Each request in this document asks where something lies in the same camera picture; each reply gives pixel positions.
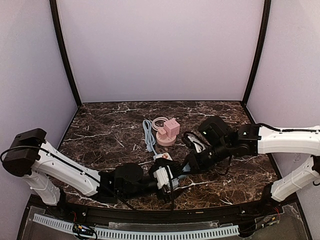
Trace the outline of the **blue power strip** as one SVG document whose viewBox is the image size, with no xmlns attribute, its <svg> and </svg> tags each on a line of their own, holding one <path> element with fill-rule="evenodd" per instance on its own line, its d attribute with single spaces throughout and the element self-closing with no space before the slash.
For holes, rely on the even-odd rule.
<svg viewBox="0 0 320 240">
<path fill-rule="evenodd" d="M 187 177 L 187 175 L 180 175 L 176 178 L 174 178 L 171 182 L 172 182 L 172 186 L 173 186 L 173 189 L 175 190 L 176 188 L 179 187 L 179 184 L 180 184 L 180 180 L 183 180 Z"/>
</svg>

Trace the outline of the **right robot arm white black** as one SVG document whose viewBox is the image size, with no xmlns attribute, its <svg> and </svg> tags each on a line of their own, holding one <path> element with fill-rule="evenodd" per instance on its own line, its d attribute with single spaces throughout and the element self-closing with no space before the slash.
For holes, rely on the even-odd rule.
<svg viewBox="0 0 320 240">
<path fill-rule="evenodd" d="M 244 124 L 233 129 L 219 116 L 204 120 L 198 131 L 206 139 L 184 137 L 191 152 L 183 173 L 202 174 L 226 158 L 273 153 L 308 154 L 308 158 L 287 176 L 263 189 L 261 201 L 277 204 L 320 178 L 320 127 L 276 128 L 265 123 Z"/>
</svg>

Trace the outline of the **white cube socket adapter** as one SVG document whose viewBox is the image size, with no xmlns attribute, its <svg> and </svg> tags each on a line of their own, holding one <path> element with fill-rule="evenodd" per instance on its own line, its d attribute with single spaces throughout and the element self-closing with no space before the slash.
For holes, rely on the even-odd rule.
<svg viewBox="0 0 320 240">
<path fill-rule="evenodd" d="M 159 154 L 153 156 L 154 160 L 159 159 L 159 158 L 163 158 L 163 159 L 170 160 L 170 161 L 173 160 L 168 152 L 159 153 Z"/>
</svg>

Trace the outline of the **small blue plug adapter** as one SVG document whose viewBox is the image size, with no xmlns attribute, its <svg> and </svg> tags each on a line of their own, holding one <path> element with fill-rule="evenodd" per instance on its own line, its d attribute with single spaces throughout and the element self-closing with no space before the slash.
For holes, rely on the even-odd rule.
<svg viewBox="0 0 320 240">
<path fill-rule="evenodd" d="M 189 170 L 189 168 L 187 167 L 187 166 L 185 166 L 184 168 L 183 168 L 183 172 L 189 172 L 190 170 Z"/>
</svg>

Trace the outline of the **pink round power socket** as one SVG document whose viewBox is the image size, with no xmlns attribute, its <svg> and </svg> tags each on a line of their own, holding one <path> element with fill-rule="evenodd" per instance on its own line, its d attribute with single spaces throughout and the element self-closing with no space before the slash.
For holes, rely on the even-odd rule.
<svg viewBox="0 0 320 240">
<path fill-rule="evenodd" d="M 172 146 L 176 140 L 177 136 L 168 137 L 166 134 L 160 134 L 159 131 L 156 133 L 156 142 L 163 147 Z"/>
</svg>

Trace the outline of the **pink cube socket adapter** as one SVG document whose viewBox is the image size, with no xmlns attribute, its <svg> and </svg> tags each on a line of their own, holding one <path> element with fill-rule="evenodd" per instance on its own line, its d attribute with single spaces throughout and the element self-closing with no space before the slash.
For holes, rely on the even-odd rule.
<svg viewBox="0 0 320 240">
<path fill-rule="evenodd" d="M 165 121 L 163 123 L 163 128 L 169 138 L 173 138 L 180 133 L 180 124 L 176 121 L 175 118 Z"/>
</svg>

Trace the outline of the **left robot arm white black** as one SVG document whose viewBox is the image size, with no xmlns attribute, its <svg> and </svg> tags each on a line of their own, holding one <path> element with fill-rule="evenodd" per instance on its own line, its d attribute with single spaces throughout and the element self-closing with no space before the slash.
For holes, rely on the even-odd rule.
<svg viewBox="0 0 320 240">
<path fill-rule="evenodd" d="M 56 187 L 50 177 L 104 204 L 126 204 L 127 200 L 152 194 L 168 203 L 182 193 L 178 186 L 183 172 L 178 162 L 157 158 L 148 175 L 133 162 L 119 165 L 110 172 L 97 171 L 60 153 L 46 141 L 46 134 L 41 128 L 19 133 L 10 148 L 0 155 L 3 168 L 23 178 L 46 205 L 58 206 L 66 200 L 64 191 Z"/>
</svg>

